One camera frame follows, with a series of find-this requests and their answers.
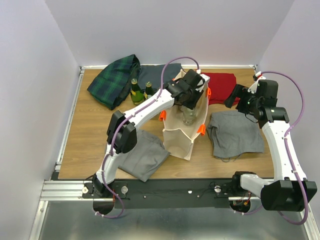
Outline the clear soda water bottle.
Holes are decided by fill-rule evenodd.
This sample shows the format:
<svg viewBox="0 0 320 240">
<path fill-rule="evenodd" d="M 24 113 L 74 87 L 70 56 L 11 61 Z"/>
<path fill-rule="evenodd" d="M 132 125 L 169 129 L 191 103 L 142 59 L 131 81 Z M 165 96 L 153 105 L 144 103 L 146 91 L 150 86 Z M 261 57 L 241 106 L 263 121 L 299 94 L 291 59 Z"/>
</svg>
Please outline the clear soda water bottle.
<svg viewBox="0 0 320 240">
<path fill-rule="evenodd" d="M 190 109 L 186 106 L 183 106 L 181 109 L 182 109 L 182 122 L 186 126 L 192 125 L 197 118 L 197 109 L 196 108 Z"/>
</svg>

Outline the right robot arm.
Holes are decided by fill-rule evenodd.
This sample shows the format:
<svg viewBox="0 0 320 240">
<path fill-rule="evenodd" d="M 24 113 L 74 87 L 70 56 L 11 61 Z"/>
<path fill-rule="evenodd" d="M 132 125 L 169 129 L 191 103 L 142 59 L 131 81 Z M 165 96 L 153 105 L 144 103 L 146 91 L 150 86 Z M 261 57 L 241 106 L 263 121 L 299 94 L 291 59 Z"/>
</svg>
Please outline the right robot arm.
<svg viewBox="0 0 320 240">
<path fill-rule="evenodd" d="M 268 182 L 253 172 L 237 171 L 230 183 L 230 191 L 241 196 L 249 191 L 260 198 L 267 211 L 301 212 L 317 192 L 317 185 L 309 181 L 302 170 L 291 136 L 289 117 L 284 107 L 277 106 L 278 83 L 260 79 L 251 87 L 236 84 L 225 100 L 231 108 L 253 116 L 262 130 L 272 158 L 274 181 Z"/>
</svg>

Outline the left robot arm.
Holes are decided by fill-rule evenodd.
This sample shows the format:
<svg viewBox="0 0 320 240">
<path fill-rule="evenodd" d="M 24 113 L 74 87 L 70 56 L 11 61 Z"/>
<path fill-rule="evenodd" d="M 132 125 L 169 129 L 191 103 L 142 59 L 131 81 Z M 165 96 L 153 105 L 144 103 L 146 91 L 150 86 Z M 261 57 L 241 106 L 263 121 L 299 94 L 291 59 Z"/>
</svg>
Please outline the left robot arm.
<svg viewBox="0 0 320 240">
<path fill-rule="evenodd" d="M 144 103 L 124 113 L 114 112 L 107 129 L 108 138 L 101 167 L 92 177 L 93 191 L 101 198 L 110 193 L 114 195 L 110 183 L 116 178 L 119 159 L 136 147 L 138 129 L 173 106 L 194 109 L 202 96 L 210 98 L 209 82 L 210 77 L 202 74 L 200 69 L 190 69 L 183 77 L 163 83 L 156 94 Z"/>
</svg>

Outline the beige canvas bag orange handles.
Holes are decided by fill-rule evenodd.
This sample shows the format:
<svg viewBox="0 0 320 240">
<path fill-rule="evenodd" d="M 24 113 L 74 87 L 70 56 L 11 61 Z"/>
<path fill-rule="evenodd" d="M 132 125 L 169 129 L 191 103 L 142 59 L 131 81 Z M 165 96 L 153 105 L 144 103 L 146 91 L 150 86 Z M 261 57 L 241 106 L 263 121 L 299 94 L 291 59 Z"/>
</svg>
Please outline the beige canvas bag orange handles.
<svg viewBox="0 0 320 240">
<path fill-rule="evenodd" d="M 208 114 L 209 98 L 211 90 L 208 84 L 203 88 L 203 94 L 196 104 L 196 119 L 192 125 L 183 123 L 182 104 L 179 103 L 160 113 L 159 120 L 163 121 L 163 145 L 174 157 L 191 159 L 195 140 L 204 135 L 206 131 L 205 121 Z"/>
</svg>

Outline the green glass bottle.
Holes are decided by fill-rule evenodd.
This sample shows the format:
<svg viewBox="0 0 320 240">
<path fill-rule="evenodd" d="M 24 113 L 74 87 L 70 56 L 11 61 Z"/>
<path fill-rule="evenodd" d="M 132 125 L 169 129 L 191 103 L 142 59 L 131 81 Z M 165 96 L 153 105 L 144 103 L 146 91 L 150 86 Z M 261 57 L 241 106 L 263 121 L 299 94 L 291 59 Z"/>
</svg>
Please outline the green glass bottle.
<svg viewBox="0 0 320 240">
<path fill-rule="evenodd" d="M 131 80 L 130 97 L 134 105 L 139 105 L 144 100 L 142 89 L 139 87 L 136 78 Z"/>
<path fill-rule="evenodd" d="M 152 83 L 150 81 L 148 81 L 145 84 L 145 90 L 144 90 L 144 93 L 143 93 L 143 99 L 147 100 L 147 99 L 151 98 L 154 94 L 155 94 L 155 91 L 154 91 L 154 89 L 152 87 Z"/>
</svg>

